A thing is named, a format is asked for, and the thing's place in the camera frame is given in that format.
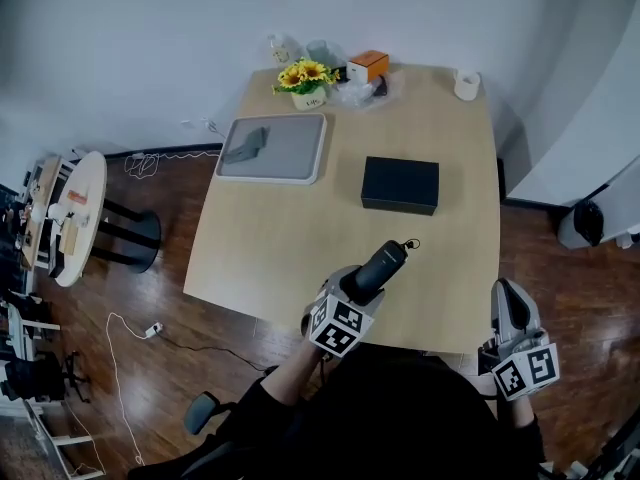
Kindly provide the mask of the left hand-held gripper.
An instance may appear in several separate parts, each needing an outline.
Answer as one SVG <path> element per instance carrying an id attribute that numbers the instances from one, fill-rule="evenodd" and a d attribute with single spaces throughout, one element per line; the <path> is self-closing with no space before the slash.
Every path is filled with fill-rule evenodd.
<path id="1" fill-rule="evenodd" d="M 302 335 L 338 358 L 344 357 L 368 333 L 386 293 L 384 288 L 379 289 L 364 306 L 350 301 L 359 294 L 355 277 L 360 269 L 361 265 L 350 265 L 333 272 L 301 318 Z"/>

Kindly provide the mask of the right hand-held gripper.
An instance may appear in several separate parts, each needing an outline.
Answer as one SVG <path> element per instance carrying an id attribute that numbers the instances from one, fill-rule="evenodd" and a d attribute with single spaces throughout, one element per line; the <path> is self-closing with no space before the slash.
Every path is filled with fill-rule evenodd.
<path id="1" fill-rule="evenodd" d="M 507 304 L 506 337 L 503 310 Z M 506 401 L 531 395 L 560 379 L 556 344 L 539 328 L 538 306 L 515 281 L 499 278 L 491 289 L 495 339 L 478 350 L 478 370 L 489 372 Z"/>

